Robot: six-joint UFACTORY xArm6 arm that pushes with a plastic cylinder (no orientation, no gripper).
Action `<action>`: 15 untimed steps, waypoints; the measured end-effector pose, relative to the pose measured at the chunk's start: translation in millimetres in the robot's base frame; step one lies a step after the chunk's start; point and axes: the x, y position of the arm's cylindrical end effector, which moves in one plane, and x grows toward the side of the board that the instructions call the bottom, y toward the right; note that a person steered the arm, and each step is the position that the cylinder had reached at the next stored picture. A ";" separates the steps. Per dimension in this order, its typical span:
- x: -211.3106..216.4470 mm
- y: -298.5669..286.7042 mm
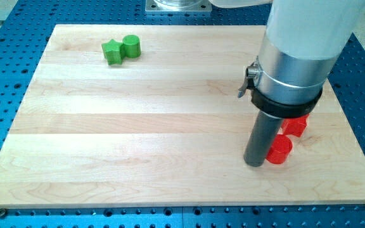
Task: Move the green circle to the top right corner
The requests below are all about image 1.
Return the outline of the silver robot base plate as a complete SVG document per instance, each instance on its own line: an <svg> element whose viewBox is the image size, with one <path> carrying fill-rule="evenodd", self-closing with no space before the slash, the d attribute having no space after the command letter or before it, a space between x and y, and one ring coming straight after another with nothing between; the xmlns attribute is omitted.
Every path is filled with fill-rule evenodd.
<svg viewBox="0 0 365 228"><path fill-rule="evenodd" d="M146 0L145 11L150 13L165 12L211 12L208 0Z"/></svg>

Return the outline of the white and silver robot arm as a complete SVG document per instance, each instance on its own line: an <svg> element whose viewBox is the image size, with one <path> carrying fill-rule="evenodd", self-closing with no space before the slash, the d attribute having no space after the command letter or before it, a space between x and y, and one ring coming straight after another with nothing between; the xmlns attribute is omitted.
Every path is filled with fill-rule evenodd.
<svg viewBox="0 0 365 228"><path fill-rule="evenodd" d="M262 45L239 89L271 118L310 113L365 0L272 0Z"/></svg>

